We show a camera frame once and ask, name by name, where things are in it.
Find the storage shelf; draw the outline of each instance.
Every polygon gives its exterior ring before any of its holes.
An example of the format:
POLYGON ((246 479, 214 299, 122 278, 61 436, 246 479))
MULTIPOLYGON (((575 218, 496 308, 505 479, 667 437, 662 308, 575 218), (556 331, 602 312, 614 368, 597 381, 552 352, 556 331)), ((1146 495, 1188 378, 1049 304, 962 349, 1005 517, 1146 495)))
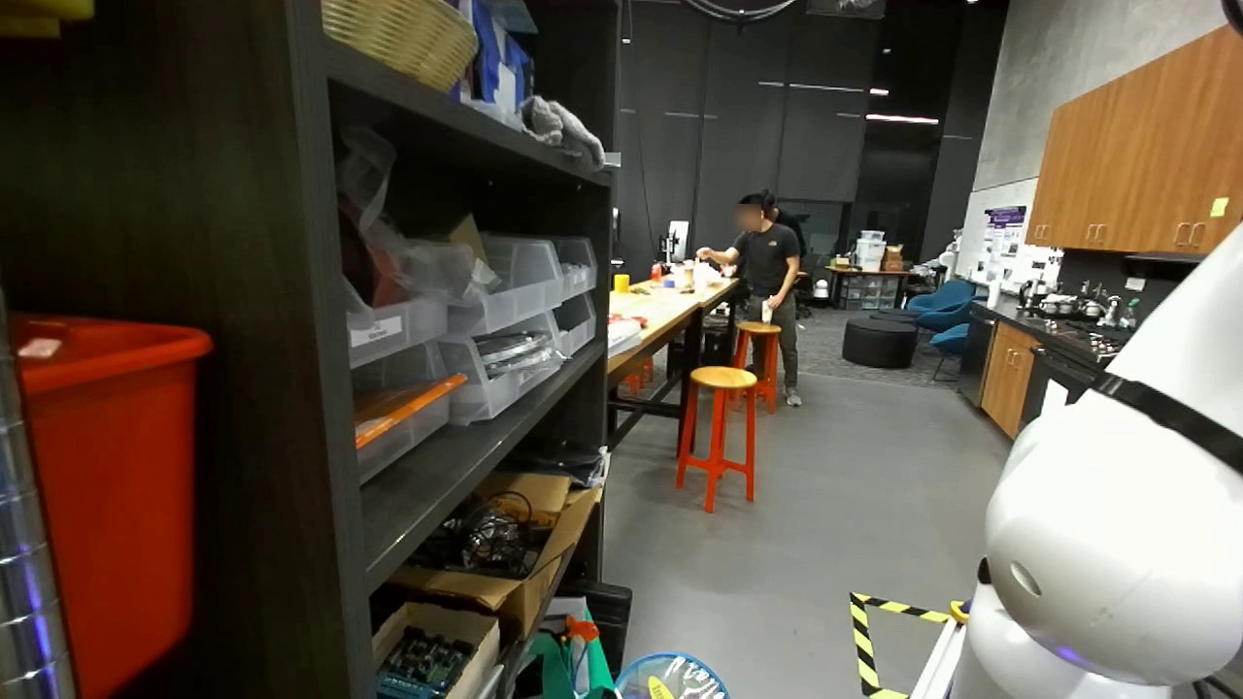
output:
POLYGON ((376 589, 476 491, 496 460, 602 359, 602 340, 573 356, 505 416, 451 428, 360 488, 364 586, 376 589))
POLYGON ((539 167, 549 173, 567 173, 580 181, 609 186, 609 170, 589 170, 580 157, 552 151, 552 147, 527 141, 525 133, 513 133, 496 119, 451 101, 447 93, 434 93, 434 88, 420 84, 416 77, 404 77, 404 73, 389 71, 385 60, 356 54, 354 47, 341 47, 333 37, 323 37, 323 42, 328 42, 329 81, 420 119, 416 141, 420 141, 422 156, 430 147, 443 163, 466 163, 466 167, 483 167, 491 173, 496 173, 496 170, 531 173, 531 167, 539 167))

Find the caution tape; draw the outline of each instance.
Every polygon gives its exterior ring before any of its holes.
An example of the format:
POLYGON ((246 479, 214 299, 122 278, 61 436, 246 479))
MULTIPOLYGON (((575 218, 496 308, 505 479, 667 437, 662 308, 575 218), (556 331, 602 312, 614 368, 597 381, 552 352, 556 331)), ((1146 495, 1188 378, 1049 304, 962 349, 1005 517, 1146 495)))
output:
POLYGON ((881 609, 881 614, 892 614, 892 616, 918 616, 918 621, 929 621, 929 626, 962 626, 968 621, 968 604, 962 600, 951 600, 951 609, 926 609, 926 604, 911 604, 911 600, 892 600, 892 598, 850 592, 857 688, 870 699, 907 699, 907 691, 892 691, 892 688, 881 684, 868 609, 881 609))

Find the red stool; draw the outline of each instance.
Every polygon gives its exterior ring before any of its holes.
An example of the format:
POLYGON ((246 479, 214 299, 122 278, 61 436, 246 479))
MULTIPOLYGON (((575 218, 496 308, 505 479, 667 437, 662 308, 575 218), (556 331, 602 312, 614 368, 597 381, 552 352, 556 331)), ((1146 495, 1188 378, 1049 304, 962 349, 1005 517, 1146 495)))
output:
POLYGON ((716 486, 728 479, 728 468, 745 479, 745 502, 753 502, 753 374, 738 365, 700 365, 689 385, 689 411, 684 411, 684 437, 677 445, 677 486, 684 486, 689 468, 707 468, 705 486, 705 507, 716 512, 716 486), (712 389, 712 445, 707 454, 693 454, 694 445, 694 423, 700 423, 700 385, 712 389), (732 400, 745 402, 745 459, 728 459, 728 419, 732 400))
POLYGON ((736 365, 745 368, 745 344, 753 344, 753 365, 763 374, 763 385, 753 389, 772 411, 776 411, 776 337, 782 326, 768 322, 738 322, 738 337, 736 337, 736 365))

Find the black shirt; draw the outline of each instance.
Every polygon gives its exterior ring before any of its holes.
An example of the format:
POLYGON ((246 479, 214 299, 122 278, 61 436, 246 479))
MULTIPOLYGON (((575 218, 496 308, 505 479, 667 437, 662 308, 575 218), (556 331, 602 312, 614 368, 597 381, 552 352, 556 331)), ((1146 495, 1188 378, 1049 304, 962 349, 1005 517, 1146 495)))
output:
POLYGON ((776 295, 785 278, 785 258, 802 255, 802 236, 790 224, 772 224, 768 233, 741 233, 736 249, 745 290, 776 295))

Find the red plastic container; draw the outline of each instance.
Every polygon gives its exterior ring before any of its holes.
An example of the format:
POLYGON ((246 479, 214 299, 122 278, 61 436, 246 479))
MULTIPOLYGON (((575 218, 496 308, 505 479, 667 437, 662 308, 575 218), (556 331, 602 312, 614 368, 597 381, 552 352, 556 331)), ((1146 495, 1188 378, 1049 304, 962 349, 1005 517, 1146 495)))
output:
POLYGON ((11 317, 47 538, 81 695, 112 695, 193 614, 193 359, 185 326, 11 317))

